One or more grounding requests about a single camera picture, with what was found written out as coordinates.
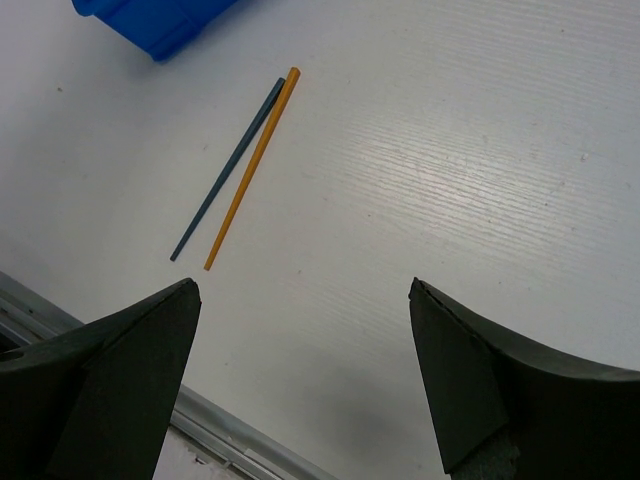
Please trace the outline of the orange chopstick long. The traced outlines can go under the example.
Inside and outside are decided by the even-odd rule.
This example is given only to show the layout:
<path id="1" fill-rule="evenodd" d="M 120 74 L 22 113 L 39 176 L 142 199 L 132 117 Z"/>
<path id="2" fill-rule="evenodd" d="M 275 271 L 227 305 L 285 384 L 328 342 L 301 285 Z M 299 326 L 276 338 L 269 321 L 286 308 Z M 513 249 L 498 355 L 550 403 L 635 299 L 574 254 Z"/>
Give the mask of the orange chopstick long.
<path id="1" fill-rule="evenodd" d="M 230 204 L 229 210 L 221 224 L 220 230 L 216 236 L 216 239 L 209 252 L 207 260 L 204 264 L 204 269 L 209 271 L 214 264 L 216 256 L 218 255 L 223 241 L 231 227 L 233 219 L 239 209 L 239 206 L 246 194 L 246 191 L 253 179 L 253 176 L 258 168 L 258 165 L 267 149 L 267 146 L 273 136 L 276 126 L 286 108 L 286 105 L 293 93 L 293 90 L 300 78 L 301 71 L 298 67 L 293 66 L 286 77 L 284 85 L 279 93 L 275 104 L 266 120 L 266 125 L 263 128 L 261 136 L 256 144 L 251 159 L 247 165 L 247 168 L 243 174 L 243 177 L 239 183 L 238 189 L 234 195 L 234 198 Z"/>

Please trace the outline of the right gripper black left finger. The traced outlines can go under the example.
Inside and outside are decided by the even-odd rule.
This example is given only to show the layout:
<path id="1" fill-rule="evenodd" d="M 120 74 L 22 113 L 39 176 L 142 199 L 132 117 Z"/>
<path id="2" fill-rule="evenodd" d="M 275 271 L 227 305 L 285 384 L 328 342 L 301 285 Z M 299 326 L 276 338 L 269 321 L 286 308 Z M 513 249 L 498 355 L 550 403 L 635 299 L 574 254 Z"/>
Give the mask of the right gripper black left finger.
<path id="1" fill-rule="evenodd" d="M 186 278 L 2 353 L 2 478 L 152 478 L 200 310 L 198 285 Z"/>

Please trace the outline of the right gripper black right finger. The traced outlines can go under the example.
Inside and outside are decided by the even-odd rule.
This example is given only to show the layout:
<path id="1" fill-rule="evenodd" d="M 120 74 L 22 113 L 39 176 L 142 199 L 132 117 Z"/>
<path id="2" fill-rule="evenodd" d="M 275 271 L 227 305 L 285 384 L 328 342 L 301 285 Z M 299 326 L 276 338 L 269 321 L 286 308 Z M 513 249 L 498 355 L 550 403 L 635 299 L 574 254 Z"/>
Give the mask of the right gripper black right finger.
<path id="1" fill-rule="evenodd" d="M 411 328 L 453 479 L 635 479 L 639 374 L 534 341 L 414 280 Z"/>

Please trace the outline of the dark green chopstick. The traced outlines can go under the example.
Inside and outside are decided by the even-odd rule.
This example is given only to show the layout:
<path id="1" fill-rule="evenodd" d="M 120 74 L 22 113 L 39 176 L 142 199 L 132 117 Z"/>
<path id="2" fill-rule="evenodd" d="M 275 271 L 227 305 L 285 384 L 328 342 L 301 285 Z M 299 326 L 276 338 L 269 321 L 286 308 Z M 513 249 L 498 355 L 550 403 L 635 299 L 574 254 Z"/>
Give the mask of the dark green chopstick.
<path id="1" fill-rule="evenodd" d="M 213 203 L 216 196 L 219 194 L 223 185 L 226 183 L 231 173 L 233 172 L 234 168 L 236 167 L 241 157 L 244 155 L 246 149 L 250 145 L 251 141 L 254 139 L 255 135 L 259 131 L 259 128 L 263 125 L 263 123 L 267 119 L 268 115 L 270 114 L 271 110 L 273 109 L 276 103 L 276 100 L 278 99 L 278 96 L 280 95 L 284 87 L 284 84 L 285 84 L 284 78 L 280 77 L 276 80 L 271 91 L 269 92 L 266 99 L 262 103 L 258 112 L 254 116 L 253 120 L 247 127 L 240 141 L 236 145 L 229 159 L 227 160 L 224 167 L 220 171 L 218 177 L 216 178 L 215 182 L 213 183 L 211 189 L 207 193 L 200 207 L 198 208 L 192 220 L 190 221 L 189 225 L 187 226 L 185 232 L 181 236 L 178 244 L 176 245 L 173 252 L 171 253 L 169 257 L 169 260 L 171 262 L 175 262 L 177 260 L 178 256 L 186 246 L 187 242 L 189 241 L 192 234 L 198 227 L 199 223 L 204 218 L 207 210 Z"/>

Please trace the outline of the blue divided plastic tray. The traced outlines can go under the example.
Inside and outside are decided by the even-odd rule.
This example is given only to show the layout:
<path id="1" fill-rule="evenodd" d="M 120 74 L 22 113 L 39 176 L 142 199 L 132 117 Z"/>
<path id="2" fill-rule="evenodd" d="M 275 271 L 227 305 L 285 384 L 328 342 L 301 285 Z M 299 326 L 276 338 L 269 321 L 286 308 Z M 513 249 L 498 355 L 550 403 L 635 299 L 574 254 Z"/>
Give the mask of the blue divided plastic tray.
<path id="1" fill-rule="evenodd" d="M 76 12 L 93 16 L 162 62 L 191 43 L 235 0 L 73 0 Z"/>

